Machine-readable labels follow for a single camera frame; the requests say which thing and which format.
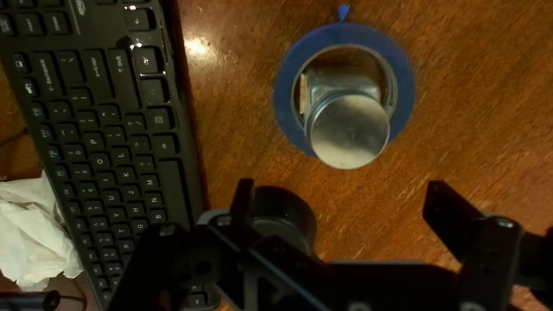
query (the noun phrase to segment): metal cylinder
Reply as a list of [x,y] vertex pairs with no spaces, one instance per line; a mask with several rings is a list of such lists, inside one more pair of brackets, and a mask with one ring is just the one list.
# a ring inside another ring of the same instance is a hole
[[337,169],[377,159],[391,138],[380,100],[378,84],[354,67],[308,67],[299,77],[297,112],[316,157]]

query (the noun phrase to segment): keyboard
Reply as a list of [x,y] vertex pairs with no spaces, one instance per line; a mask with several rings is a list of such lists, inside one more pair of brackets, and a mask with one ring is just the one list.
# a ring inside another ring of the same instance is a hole
[[[190,228],[204,207],[168,5],[0,0],[3,70],[104,305],[149,224]],[[211,305],[192,292],[188,307]]]

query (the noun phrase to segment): wooden desk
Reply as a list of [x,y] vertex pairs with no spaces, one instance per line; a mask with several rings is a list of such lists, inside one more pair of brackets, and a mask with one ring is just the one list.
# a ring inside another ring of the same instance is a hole
[[[351,20],[396,38],[416,74],[404,133],[368,167],[335,171],[296,150],[276,127],[271,95],[287,48],[335,20],[340,1],[181,0],[195,129],[211,207],[240,178],[285,186],[318,217],[323,259],[454,259],[422,221],[441,178],[487,212],[544,233],[553,224],[553,1],[358,1]],[[0,140],[17,133],[5,81]],[[0,174],[36,176],[28,138],[0,152]],[[539,309],[525,292],[524,309]]]

